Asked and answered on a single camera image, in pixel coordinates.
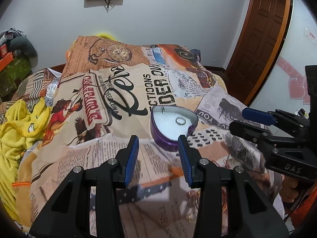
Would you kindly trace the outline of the right hand holding gripper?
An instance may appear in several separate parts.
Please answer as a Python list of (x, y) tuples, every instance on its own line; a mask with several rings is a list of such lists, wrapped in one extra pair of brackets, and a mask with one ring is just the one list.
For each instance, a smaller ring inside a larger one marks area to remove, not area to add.
[(280, 196), (283, 202), (292, 203), (298, 197), (299, 193), (296, 190), (298, 186), (298, 180), (292, 177), (286, 176), (282, 182), (282, 188)]

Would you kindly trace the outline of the orange sleeve forearm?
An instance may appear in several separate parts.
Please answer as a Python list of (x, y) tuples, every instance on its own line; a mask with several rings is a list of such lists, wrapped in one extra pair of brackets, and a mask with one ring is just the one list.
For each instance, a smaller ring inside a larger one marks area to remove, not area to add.
[(299, 206), (298, 208), (291, 213), (290, 218), (294, 228), (297, 228), (301, 225), (304, 218), (308, 214), (311, 206), (316, 201), (316, 190), (312, 192)]

